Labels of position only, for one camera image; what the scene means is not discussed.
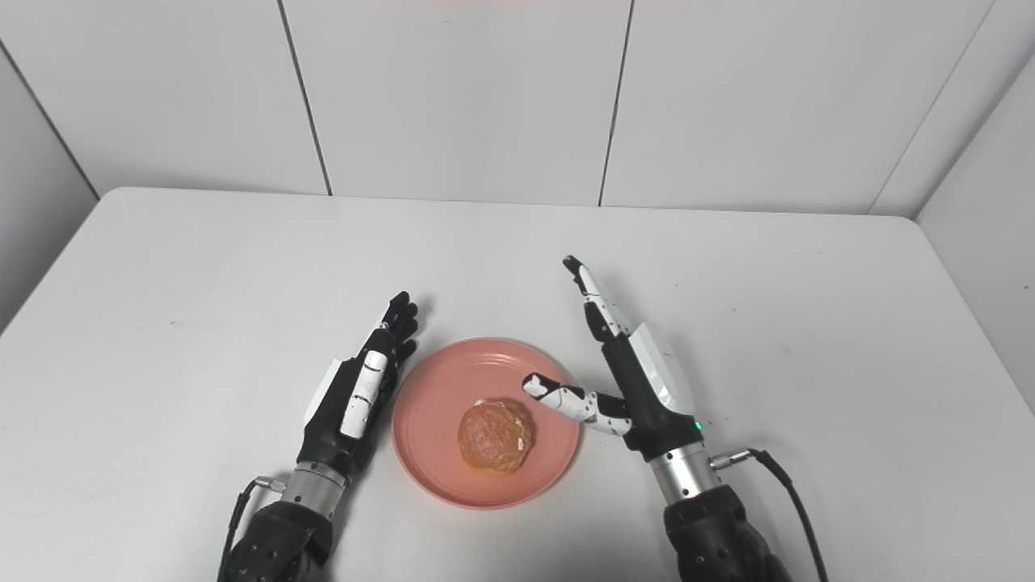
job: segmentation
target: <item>round plate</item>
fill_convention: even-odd
[[[391,421],[395,453],[413,481],[476,510],[515,505],[549,489],[571,462],[581,425],[525,394],[521,381],[532,372],[567,383],[550,358],[507,340],[467,340],[425,357],[403,384]],[[532,419],[535,444],[508,475],[479,473],[461,458],[456,430],[480,399],[516,402]]]

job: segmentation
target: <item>silver cylindrical wrist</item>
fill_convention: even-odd
[[[330,519],[347,485],[345,476],[323,463],[299,463],[280,499]]]
[[[651,459],[650,467],[670,505],[722,485],[711,468],[703,442],[674,448]]]

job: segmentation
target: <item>black cable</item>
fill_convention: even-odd
[[[215,582],[224,582],[227,578],[227,559],[230,558],[230,548],[234,545],[234,535],[237,533],[237,526],[241,524],[241,517],[244,508],[252,498],[252,491],[256,488],[255,479],[244,488],[244,491],[237,495],[237,503],[234,504],[234,513],[230,515],[230,525],[227,528],[227,542],[223,545],[223,557],[219,558],[219,573]]]
[[[805,530],[805,539],[808,540],[808,549],[812,552],[812,561],[816,562],[816,573],[820,577],[820,582],[829,582],[827,579],[827,566],[823,563],[823,554],[820,553],[820,544],[816,541],[816,531],[812,530],[812,522],[808,519],[808,514],[805,513],[805,504],[801,502],[801,497],[798,496],[798,492],[794,489],[794,484],[791,482],[791,475],[783,470],[783,467],[779,466],[779,463],[769,455],[768,450],[758,450],[756,448],[748,448],[751,453],[751,457],[762,463],[762,465],[769,469],[769,472],[776,477],[776,481],[780,482],[787,489],[788,495],[791,496],[791,501],[794,503],[794,508],[798,511],[798,518],[801,519],[801,527]]]

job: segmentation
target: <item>white table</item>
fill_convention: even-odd
[[[131,188],[0,338],[0,579],[213,578],[234,496],[291,469],[328,361],[403,288],[417,358],[514,338],[613,391],[567,253],[669,333],[711,450],[795,477],[832,580],[1035,575],[1035,419],[905,220]],[[814,580],[779,485],[723,477]],[[604,435],[508,510],[437,501],[388,438],[347,496],[337,580],[678,579],[650,471]]]

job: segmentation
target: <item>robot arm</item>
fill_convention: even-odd
[[[624,400],[612,399],[617,402],[609,405],[609,411],[615,414],[611,417],[613,423],[615,418],[628,421],[622,432],[615,434],[623,436],[629,449],[641,453],[668,504],[663,515],[666,531],[679,556],[680,577],[685,581],[790,582],[779,558],[747,523],[737,494],[716,474],[717,469],[751,456],[760,461],[764,458],[764,463],[772,459],[753,449],[709,457],[701,425],[693,418],[689,383],[663,337],[647,324],[630,333],[620,322],[617,308],[601,294],[589,268],[571,256],[564,259],[564,266],[574,275],[584,297],[590,332],[600,342],[608,367],[624,397]],[[590,396],[595,392],[584,396],[578,388],[562,386],[537,374],[526,378],[523,387],[565,416],[601,429],[602,395],[594,396],[591,403]],[[796,500],[814,546],[820,578],[825,581],[811,526],[790,486],[790,477],[783,484]]]
[[[331,555],[331,518],[346,488],[366,468],[374,427],[398,380],[398,369],[416,350],[417,305],[405,291],[391,300],[359,353],[334,360],[305,415],[297,466],[287,485],[259,477],[238,498],[227,550],[254,486],[283,491],[259,510],[233,551],[225,550],[218,582],[306,582]]]

